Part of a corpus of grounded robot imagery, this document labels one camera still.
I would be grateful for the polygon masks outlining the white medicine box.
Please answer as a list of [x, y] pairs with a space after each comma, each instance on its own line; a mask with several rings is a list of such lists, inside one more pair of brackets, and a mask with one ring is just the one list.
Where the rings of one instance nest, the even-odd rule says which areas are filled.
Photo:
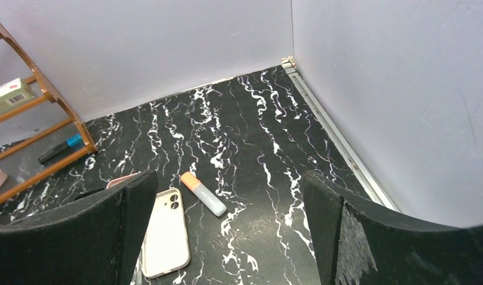
[[0, 85], [0, 115], [36, 98], [34, 91], [22, 79], [16, 78]]

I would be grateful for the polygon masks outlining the cream cased phone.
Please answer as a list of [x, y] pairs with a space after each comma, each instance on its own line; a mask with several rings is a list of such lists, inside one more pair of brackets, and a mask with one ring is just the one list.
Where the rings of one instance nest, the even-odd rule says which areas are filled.
[[143, 275], [149, 279], [189, 264], [188, 232], [180, 190], [170, 188], [156, 195], [141, 258]]

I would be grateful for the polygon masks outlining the orange wooden shelf rack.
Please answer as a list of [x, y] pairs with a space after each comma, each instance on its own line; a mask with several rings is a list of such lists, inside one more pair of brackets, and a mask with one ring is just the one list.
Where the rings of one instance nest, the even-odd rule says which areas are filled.
[[[0, 115], [0, 169], [8, 178], [0, 188], [0, 205], [80, 158], [96, 153], [85, 123], [0, 22], [0, 85], [22, 78], [36, 98]], [[38, 158], [79, 133], [84, 145], [46, 164]]]

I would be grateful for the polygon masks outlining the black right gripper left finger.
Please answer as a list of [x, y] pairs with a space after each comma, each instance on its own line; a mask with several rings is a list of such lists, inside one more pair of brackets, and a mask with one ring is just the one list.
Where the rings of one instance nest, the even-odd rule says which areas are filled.
[[154, 170], [0, 224], [0, 284], [130, 284], [158, 192]]

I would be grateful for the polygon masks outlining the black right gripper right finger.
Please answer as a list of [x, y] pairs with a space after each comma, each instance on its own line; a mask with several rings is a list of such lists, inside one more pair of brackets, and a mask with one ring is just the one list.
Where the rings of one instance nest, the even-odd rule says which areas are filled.
[[410, 217], [312, 170], [302, 194], [322, 284], [483, 284], [483, 225]]

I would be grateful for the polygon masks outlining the black blue marker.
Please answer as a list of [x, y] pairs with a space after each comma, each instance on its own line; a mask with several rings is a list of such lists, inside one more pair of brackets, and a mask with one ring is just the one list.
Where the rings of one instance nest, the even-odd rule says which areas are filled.
[[73, 149], [77, 149], [78, 147], [82, 147], [84, 145], [83, 139], [79, 133], [73, 135], [69, 139], [65, 140], [64, 142], [58, 144], [57, 146], [51, 148], [46, 153], [42, 154], [38, 158], [38, 162], [42, 165], [46, 164], [47, 162], [51, 161], [58, 155], [70, 151]]

